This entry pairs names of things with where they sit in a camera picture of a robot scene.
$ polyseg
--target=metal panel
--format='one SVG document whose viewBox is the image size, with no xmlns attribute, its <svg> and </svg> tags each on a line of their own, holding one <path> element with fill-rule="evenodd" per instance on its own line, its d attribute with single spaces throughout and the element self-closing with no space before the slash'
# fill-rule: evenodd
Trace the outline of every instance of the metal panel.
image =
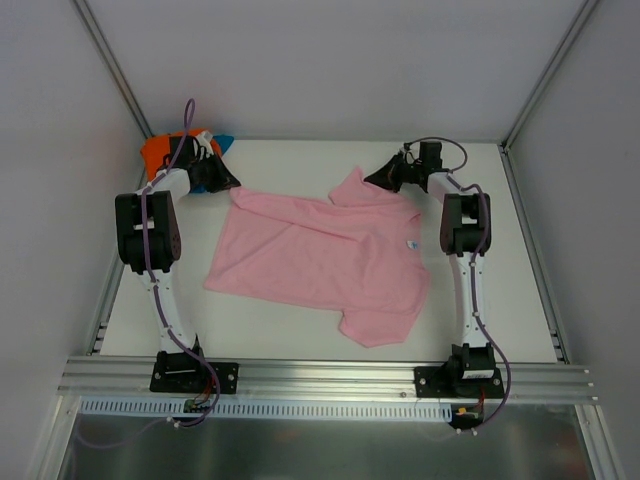
<svg viewBox="0 0 640 480">
<path fill-rule="evenodd" d="M 413 368 L 418 365 L 438 365 L 233 361 L 240 364 L 239 397 L 315 401 L 405 402 L 416 398 Z M 149 396 L 153 363 L 153 358 L 145 357 L 72 357 L 67 363 L 59 391 Z M 582 366 L 513 364 L 512 369 L 513 385 L 509 403 L 573 405 L 598 401 L 589 370 Z M 443 402 L 460 402 L 460 399 L 443 399 Z"/>
<path fill-rule="evenodd" d="M 142 186 L 147 181 L 147 172 L 144 165 L 140 166 L 140 173 L 138 175 L 139 180 L 137 188 Z M 122 278 L 122 272 L 124 271 L 124 264 L 120 260 L 118 254 L 118 246 L 114 244 L 113 254 L 111 256 L 111 263 L 107 270 L 107 278 L 100 294 L 100 300 L 98 301 L 95 315 L 93 318 L 93 328 L 87 329 L 87 337 L 84 341 L 84 346 L 87 355 L 94 355 L 100 353 L 102 348 L 102 342 L 107 332 L 107 325 L 109 323 L 109 317 L 113 308 L 113 302 L 118 292 L 118 286 L 120 285 L 120 279 Z"/>
<path fill-rule="evenodd" d="M 640 2 L 602 2 L 518 136 L 517 179 L 571 347 L 640 477 Z"/>
<path fill-rule="evenodd" d="M 562 62 L 564 61 L 565 57 L 571 50 L 571 47 L 573 47 L 575 41 L 577 40 L 578 36 L 580 35 L 585 25 L 589 21 L 589 18 L 591 18 L 591 14 L 595 11 L 599 3 L 600 3 L 600 0 L 585 0 L 583 2 L 582 6 L 580 7 L 580 10 L 574 17 L 573 21 L 571 22 L 571 25 L 569 26 L 564 37 L 562 37 L 562 40 L 558 44 L 555 52 L 553 52 L 553 55 L 551 56 L 549 63 L 544 68 L 544 70 L 542 71 L 542 74 L 538 78 L 538 81 L 536 82 L 536 85 L 533 88 L 533 91 L 529 95 L 529 98 L 524 104 L 524 107 L 516 117 L 516 120 L 513 123 L 513 126 L 509 130 L 509 133 L 505 137 L 505 140 L 504 140 L 505 148 L 507 149 L 511 148 L 511 146 L 513 145 L 513 142 L 515 142 L 516 137 L 518 136 L 518 134 L 520 133 L 520 130 L 522 129 L 527 119 L 529 118 L 529 115 L 533 112 L 534 107 L 536 106 L 538 101 L 542 98 L 542 95 L 544 94 L 545 90 L 549 86 L 549 83 L 551 82 L 556 72 L 562 65 Z"/>
<path fill-rule="evenodd" d="M 90 329 L 142 137 L 68 2 L 0 9 L 0 476 L 18 479 Z"/>
<path fill-rule="evenodd" d="M 82 397 L 81 414 L 129 417 L 199 417 L 182 413 L 184 398 Z M 384 405 L 382 402 L 297 402 L 246 399 L 223 396 L 211 412 L 216 418 L 277 420 L 352 420 L 383 422 L 450 422 L 451 405 L 407 402 Z"/>
<path fill-rule="evenodd" d="M 83 416 L 85 438 L 131 436 L 147 418 Z M 478 436 L 447 425 L 212 419 L 160 424 L 126 448 L 76 445 L 78 478 L 144 479 L 588 479 L 571 407 L 510 407 Z M 70 479 L 71 465 L 61 479 Z"/>
<path fill-rule="evenodd" d="M 503 139 L 582 0 L 92 0 L 154 131 Z"/>
</svg>

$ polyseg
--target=pink shirt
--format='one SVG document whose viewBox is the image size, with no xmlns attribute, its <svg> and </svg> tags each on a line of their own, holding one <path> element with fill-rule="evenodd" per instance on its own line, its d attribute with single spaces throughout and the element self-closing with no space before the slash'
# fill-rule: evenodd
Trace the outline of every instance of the pink shirt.
<svg viewBox="0 0 640 480">
<path fill-rule="evenodd" d="M 205 287 L 340 310 L 366 346 L 403 342 L 422 309 L 420 213 L 355 169 L 323 200 L 230 190 L 232 206 Z"/>
</svg>

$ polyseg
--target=metal frame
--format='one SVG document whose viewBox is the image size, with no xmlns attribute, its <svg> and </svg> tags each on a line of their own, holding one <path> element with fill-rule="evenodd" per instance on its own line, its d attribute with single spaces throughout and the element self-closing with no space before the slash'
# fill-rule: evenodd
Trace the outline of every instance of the metal frame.
<svg viewBox="0 0 640 480">
<path fill-rule="evenodd" d="M 569 28 L 567 29 L 564 36 L 560 40 L 560 43 L 551 55 L 551 58 L 547 62 L 547 65 L 544 67 L 544 70 L 538 77 L 533 90 L 527 97 L 527 101 L 524 103 L 524 106 L 518 113 L 515 122 L 509 129 L 509 133 L 507 133 L 507 136 L 504 139 L 503 145 L 505 146 L 507 151 L 513 145 L 513 142 L 516 140 L 516 137 L 522 130 L 522 127 L 527 122 L 529 115 L 531 115 L 533 109 L 538 104 L 538 101 L 542 98 L 544 92 L 547 90 L 547 87 L 551 83 L 551 80 L 558 72 L 558 69 L 573 47 L 576 39 L 584 30 L 584 27 L 589 21 L 589 18 L 591 18 L 591 14 L 593 14 L 599 4 L 600 0 L 584 0 L 582 5 L 580 6 L 580 9 L 578 10 L 578 13 L 576 13 L 575 17 L 573 17 Z"/>
<path fill-rule="evenodd" d="M 118 64 L 87 0 L 71 0 L 86 27 L 109 74 L 125 100 L 142 134 L 152 136 L 151 128 Z M 547 66 L 529 95 L 500 148 L 503 166 L 518 214 L 525 244 L 533 268 L 550 333 L 557 347 L 557 364 L 513 364 L 513 384 L 509 404 L 575 405 L 582 436 L 595 474 L 600 479 L 624 478 L 613 451 L 607 427 L 598 406 L 598 395 L 588 368 L 570 365 L 571 354 L 566 344 L 562 322 L 548 284 L 537 242 L 527 220 L 526 208 L 517 185 L 517 173 L 509 155 L 509 147 L 526 123 L 576 38 L 599 4 L 585 0 L 554 51 Z M 144 399 L 167 398 L 148 390 L 154 360 L 149 357 L 101 357 L 101 332 L 106 329 L 115 300 L 123 267 L 114 255 L 109 277 L 100 297 L 94 328 L 88 339 L 87 356 L 71 357 L 65 368 L 58 393 L 55 418 L 50 426 L 49 441 L 41 455 L 38 478 L 56 478 L 63 465 L 66 445 L 73 433 L 73 422 L 83 396 L 129 396 Z M 412 362 L 327 362 L 235 360 L 241 365 L 238 401 L 259 402 L 351 402 L 375 401 L 382 405 L 407 402 L 455 404 L 460 399 L 420 399 L 415 395 L 413 368 L 438 364 Z"/>
<path fill-rule="evenodd" d="M 149 126 L 149 122 L 147 122 L 146 117 L 144 116 L 144 112 L 140 108 L 138 104 L 138 100 L 136 96 L 133 94 L 131 87 L 129 86 L 129 82 L 127 78 L 124 76 L 124 72 L 118 63 L 111 47 L 109 46 L 109 42 L 107 42 L 104 33 L 102 33 L 102 29 L 100 28 L 100 24 L 96 20 L 89 3 L 86 0 L 71 0 L 71 4 L 75 8 L 80 20 L 83 25 L 87 29 L 87 33 L 91 37 L 91 41 L 93 45 L 96 47 L 100 58 L 104 62 L 107 70 L 109 71 L 109 75 L 113 80 L 116 88 L 120 92 L 123 100 L 127 104 L 127 108 L 129 109 L 129 113 L 133 117 L 133 120 L 138 125 L 140 132 L 144 135 L 145 138 L 150 138 L 153 136 L 153 131 Z"/>
<path fill-rule="evenodd" d="M 540 248 L 538 247 L 538 242 L 532 233 L 524 200 L 522 199 L 522 195 L 520 195 L 512 155 L 508 154 L 504 147 L 499 147 L 499 150 L 504 173 L 507 177 L 509 189 L 511 190 L 511 198 L 513 199 L 513 204 L 516 208 L 518 222 L 520 223 L 520 230 L 522 230 L 522 236 L 529 255 L 529 262 L 531 262 L 533 276 L 536 281 L 536 286 L 538 287 L 538 293 L 542 302 L 542 309 L 544 310 L 547 323 L 549 324 L 549 332 L 551 333 L 551 337 L 554 339 L 554 346 L 556 346 L 555 343 L 557 342 L 557 349 L 559 350 L 558 359 L 568 363 L 571 360 L 571 352 L 567 345 L 567 336 L 560 318 L 557 302 L 555 301 L 553 292 L 549 287 L 549 277 L 540 255 Z"/>
<path fill-rule="evenodd" d="M 238 398 L 299 401 L 415 401 L 413 368 L 440 366 L 417 362 L 233 361 L 240 364 Z M 149 392 L 154 362 L 153 357 L 71 357 L 59 393 L 175 397 L 175 394 Z M 509 403 L 593 405 L 598 402 L 591 374 L 583 366 L 516 363 L 511 368 Z M 468 403 L 468 400 L 420 399 L 420 402 L 455 404 Z"/>
</svg>

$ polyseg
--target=purple cable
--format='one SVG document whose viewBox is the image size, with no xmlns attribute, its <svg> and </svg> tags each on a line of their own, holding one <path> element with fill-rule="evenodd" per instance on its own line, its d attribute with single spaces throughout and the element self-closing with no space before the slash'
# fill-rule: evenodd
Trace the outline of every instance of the purple cable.
<svg viewBox="0 0 640 480">
<path fill-rule="evenodd" d="M 475 251 L 471 255 L 471 303 L 473 305 L 473 311 L 479 312 L 478 294 L 476 291 L 476 258 L 480 254 L 480 250 L 482 250 L 484 245 L 487 243 L 487 239 L 489 238 L 489 229 L 490 229 L 490 221 L 491 221 L 489 217 L 489 207 L 487 205 L 487 199 L 484 198 L 484 192 L 482 191 L 482 188 L 480 188 L 480 185 L 478 185 L 477 183 L 473 183 L 468 187 L 463 187 L 448 174 L 447 174 L 447 180 L 449 180 L 449 182 L 461 192 L 468 192 L 469 190 L 472 190 L 472 189 L 476 190 L 478 192 L 478 198 L 480 199 L 480 207 L 482 209 L 481 214 L 484 218 L 486 228 L 482 232 L 482 237 L 480 238 L 480 242 L 478 243 L 478 246 L 476 247 Z M 489 331 L 482 323 L 480 315 L 476 316 L 475 318 L 476 318 L 476 323 L 480 328 L 480 331 L 485 336 L 485 338 L 489 341 L 489 343 L 495 349 L 495 351 L 498 352 L 498 355 L 500 355 L 500 358 L 502 358 L 502 362 L 504 363 L 505 370 L 507 371 L 507 386 L 505 387 L 504 397 L 502 397 L 502 401 L 500 402 L 498 407 L 495 409 L 495 411 L 491 414 L 491 416 L 481 424 L 481 425 L 486 425 L 487 422 L 493 419 L 493 417 L 495 417 L 498 414 L 498 412 L 502 410 L 502 408 L 507 403 L 507 399 L 509 398 L 509 394 L 511 393 L 511 364 L 507 360 L 507 356 L 504 354 L 502 349 L 495 342 L 493 337 L 491 337 L 491 335 L 489 334 Z"/>
<path fill-rule="evenodd" d="M 464 168 L 465 165 L 467 164 L 467 161 L 469 160 L 469 153 L 467 153 L 467 149 L 464 148 L 462 146 L 462 144 L 456 142 L 455 140 L 451 140 L 450 138 L 445 138 L 445 137 L 422 137 L 422 138 L 417 138 L 411 142 L 405 143 L 405 146 L 411 147 L 411 145 L 413 145 L 414 143 L 418 143 L 418 142 L 424 142 L 427 140 L 438 140 L 440 142 L 446 142 L 446 143 L 450 143 L 451 145 L 455 145 L 456 147 L 458 147 L 461 151 L 462 154 L 464 155 L 464 158 L 462 159 L 462 163 L 460 165 L 458 165 L 456 168 L 451 168 L 449 169 L 449 173 L 453 173 L 453 172 L 457 172 L 458 170 L 460 170 L 461 168 Z"/>
<path fill-rule="evenodd" d="M 176 148 L 175 153 L 173 154 L 173 158 L 171 159 L 171 161 L 169 162 L 169 165 L 167 166 L 167 169 L 164 172 L 161 172 L 160 174 L 158 174 L 156 176 L 156 178 L 151 182 L 150 185 L 147 185 L 145 188 L 142 189 L 142 193 L 140 195 L 140 203 L 141 203 L 141 210 L 142 210 L 142 245 L 143 245 L 143 249 L 144 249 L 144 262 L 145 262 L 145 268 L 147 270 L 147 273 L 149 274 L 149 278 L 151 279 L 152 283 L 156 282 L 156 276 L 153 274 L 153 269 L 151 268 L 151 248 L 149 245 L 149 228 L 147 226 L 147 193 L 162 179 L 164 178 L 164 176 L 166 176 L 171 169 L 173 168 L 174 163 L 176 162 L 178 155 L 180 154 L 180 151 L 182 150 L 182 146 L 184 145 L 184 142 L 187 138 L 187 135 L 189 135 L 189 129 L 191 128 L 191 122 L 193 121 L 193 115 L 195 113 L 195 106 L 196 102 L 193 98 L 190 98 L 189 101 L 187 102 L 187 105 L 184 108 L 184 131 L 182 132 L 182 137 L 180 137 L 180 142 L 178 142 L 178 146 Z M 220 400 L 220 379 L 218 378 L 218 375 L 216 375 L 215 370 L 213 369 L 213 367 L 209 364 L 209 362 L 207 362 L 204 358 L 202 358 L 199 355 L 196 355 L 195 353 L 193 353 L 191 350 L 189 350 L 188 347 L 184 346 L 180 340 L 178 340 L 178 338 L 174 335 L 174 333 L 169 329 L 169 322 L 167 321 L 167 318 L 164 315 L 164 311 L 162 310 L 162 302 L 160 301 L 160 293 L 158 291 L 158 285 L 154 285 L 153 286 L 153 297 L 155 299 L 155 303 L 156 303 L 156 308 L 158 309 L 158 315 L 160 317 L 160 321 L 162 322 L 162 325 L 167 328 L 167 334 L 169 335 L 169 338 L 187 355 L 189 355 L 190 357 L 193 357 L 194 359 L 196 359 L 198 362 L 200 362 L 207 370 L 209 370 L 209 373 L 211 374 L 211 378 L 214 380 L 215 384 L 216 384 L 216 396 L 213 400 L 213 402 L 211 402 L 211 405 L 209 406 L 209 408 L 207 408 L 207 410 L 205 410 L 202 415 L 198 418 L 196 418 L 195 420 L 189 421 L 189 422 L 178 422 L 178 425 L 180 425 L 181 427 L 192 427 L 195 425 L 198 425 L 199 423 L 201 423 L 205 417 L 207 415 L 209 415 L 213 409 L 216 407 L 216 405 L 218 404 L 218 401 Z"/>
<path fill-rule="evenodd" d="M 150 249 L 150 246 L 149 246 L 149 227 L 147 225 L 147 193 L 149 191 L 151 191 L 151 189 L 162 178 L 164 178 L 167 175 L 167 173 L 169 173 L 169 171 L 173 167 L 173 164 L 176 162 L 176 159 L 178 158 L 178 155 L 180 154 L 180 151 L 182 150 L 182 146 L 184 145 L 184 142 L 185 142 L 185 140 L 187 138 L 187 135 L 189 134 L 189 129 L 191 128 L 191 122 L 193 120 L 193 114 L 194 113 L 195 113 L 195 100 L 193 98 L 190 98 L 189 101 L 187 102 L 187 105 L 185 106 L 185 109 L 184 109 L 184 122 L 183 122 L 184 123 L 184 131 L 182 132 L 182 137 L 180 137 L 180 142 L 178 143 L 176 151 L 173 154 L 173 158 L 171 159 L 171 162 L 169 162 L 169 165 L 167 166 L 167 169 L 165 171 L 160 172 L 156 176 L 156 178 L 149 185 L 147 185 L 145 188 L 142 189 L 142 193 L 140 194 L 140 204 L 141 204 L 141 213 L 142 213 L 142 242 L 143 242 L 143 250 L 144 250 L 144 261 L 145 261 L 145 268 L 147 270 L 147 273 L 149 273 L 149 277 L 150 277 L 152 283 L 156 282 L 156 276 L 153 274 L 153 269 L 151 268 L 151 251 L 150 251 L 151 249 Z M 211 374 L 211 378 L 214 380 L 215 385 L 216 385 L 216 396 L 215 396 L 213 402 L 211 402 L 211 405 L 207 408 L 207 410 L 205 410 L 202 413 L 202 415 L 200 415 L 195 420 L 191 420 L 191 421 L 188 421 L 188 422 L 178 422 L 178 425 L 181 426 L 181 427 L 193 427 L 195 425 L 198 425 L 198 424 L 202 423 L 204 421 L 204 419 L 207 417 L 207 415 L 209 415 L 213 411 L 213 409 L 216 407 L 216 405 L 218 404 L 218 401 L 220 400 L 220 393 L 221 393 L 220 392 L 220 380 L 219 380 L 218 375 L 216 374 L 215 370 L 213 369 L 213 367 L 211 365 L 209 365 L 209 363 L 204 358 L 200 357 L 199 355 L 196 355 L 191 350 L 189 350 L 189 348 L 185 347 L 178 340 L 178 338 L 174 335 L 174 333 L 169 329 L 169 322 L 167 322 L 167 319 L 164 316 L 164 311 L 162 310 L 162 303 L 160 302 L 160 294 L 159 294 L 157 285 L 153 286 L 153 296 L 155 298 L 156 307 L 158 309 L 158 314 L 160 316 L 160 320 L 162 321 L 162 325 L 165 328 L 168 329 L 167 333 L 169 335 L 169 338 L 171 338 L 171 340 L 184 353 L 186 353 L 190 357 L 193 357 L 198 362 L 200 362 L 203 366 L 205 366 L 207 368 L 207 370 L 209 370 L 209 373 Z M 112 448 L 117 448 L 117 447 L 122 447 L 122 446 L 128 445 L 133 440 L 138 438 L 140 435 L 145 433 L 147 430 L 151 429 L 152 427 L 154 427 L 154 426 L 156 426 L 156 425 L 158 425 L 160 423 L 163 423 L 163 422 L 167 421 L 166 418 L 158 418 L 156 420 L 153 420 L 152 422 L 149 422 L 147 425 L 145 425 L 143 428 L 141 428 L 138 432 L 136 432 L 131 437 L 129 437 L 129 438 L 125 439 L 125 440 L 121 440 L 119 442 L 100 445 L 100 444 L 97 444 L 97 443 L 90 442 L 90 441 L 88 441 L 88 440 L 86 440 L 85 438 L 82 437 L 82 435 L 80 434 L 80 418 L 81 418 L 81 416 L 78 418 L 78 421 L 76 423 L 76 427 L 74 429 L 75 438 L 78 440 L 78 442 L 81 445 L 84 445 L 85 447 L 92 448 L 92 449 L 95 449 L 95 450 L 110 450 Z"/>
</svg>

